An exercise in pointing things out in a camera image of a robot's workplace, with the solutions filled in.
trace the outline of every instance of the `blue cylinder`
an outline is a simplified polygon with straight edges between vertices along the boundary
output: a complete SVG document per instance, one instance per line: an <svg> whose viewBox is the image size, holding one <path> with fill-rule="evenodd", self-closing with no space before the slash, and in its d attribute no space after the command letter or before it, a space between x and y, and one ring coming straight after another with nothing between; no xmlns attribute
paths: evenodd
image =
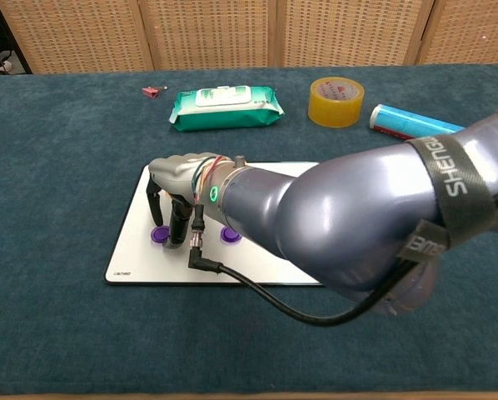
<svg viewBox="0 0 498 400"><path fill-rule="evenodd" d="M463 127L379 104L371 113L369 128L401 139L423 138L461 131Z"/></svg>

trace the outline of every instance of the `tape roll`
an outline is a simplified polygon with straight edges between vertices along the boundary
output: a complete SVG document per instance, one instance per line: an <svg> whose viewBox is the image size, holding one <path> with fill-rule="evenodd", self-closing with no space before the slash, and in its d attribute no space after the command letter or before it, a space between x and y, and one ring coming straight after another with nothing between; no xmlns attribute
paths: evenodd
<svg viewBox="0 0 498 400"><path fill-rule="evenodd" d="M308 117L318 125L344 128L360 117L364 87L346 77L322 77L310 86Z"/></svg>

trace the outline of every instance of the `table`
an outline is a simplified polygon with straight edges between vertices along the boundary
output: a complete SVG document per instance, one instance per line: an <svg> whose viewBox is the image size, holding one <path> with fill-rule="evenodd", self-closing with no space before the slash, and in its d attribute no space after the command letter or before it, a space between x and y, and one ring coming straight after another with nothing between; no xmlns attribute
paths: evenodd
<svg viewBox="0 0 498 400"><path fill-rule="evenodd" d="M310 83L325 76L364 86L354 127L307 118ZM142 95L163 84L159 98ZM170 127L177 92L236 84L275 88L285 117L266 128ZM243 287L103 282L153 158L320 162L398 143L368 128L378 103L469 126L498 108L498 65L0 77L0 394L498 392L498 233L446 254L421 309L338 328L292 321ZM325 288L273 291L314 313L350 307Z"/></svg>

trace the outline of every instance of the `wicker screen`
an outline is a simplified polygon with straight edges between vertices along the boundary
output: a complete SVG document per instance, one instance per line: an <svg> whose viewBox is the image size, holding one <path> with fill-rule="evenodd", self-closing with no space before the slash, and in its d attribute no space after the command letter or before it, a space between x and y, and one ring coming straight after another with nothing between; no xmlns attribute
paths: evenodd
<svg viewBox="0 0 498 400"><path fill-rule="evenodd" d="M34 73L152 70L137 0L0 0Z"/></svg>
<svg viewBox="0 0 498 400"><path fill-rule="evenodd" d="M428 0L284 1L281 52L286 67L413 63L432 4Z"/></svg>
<svg viewBox="0 0 498 400"><path fill-rule="evenodd" d="M155 68L265 67L274 3L270 0L141 1Z"/></svg>
<svg viewBox="0 0 498 400"><path fill-rule="evenodd" d="M420 63L498 63L498 0L437 0Z"/></svg>

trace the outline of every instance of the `wet wipes package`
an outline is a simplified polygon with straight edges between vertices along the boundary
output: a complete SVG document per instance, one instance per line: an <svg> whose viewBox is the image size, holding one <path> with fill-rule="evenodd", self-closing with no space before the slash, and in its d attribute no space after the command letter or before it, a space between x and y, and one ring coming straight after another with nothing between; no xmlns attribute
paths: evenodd
<svg viewBox="0 0 498 400"><path fill-rule="evenodd" d="M184 132L266 126L282 115L270 87L221 86L178 93L169 121Z"/></svg>

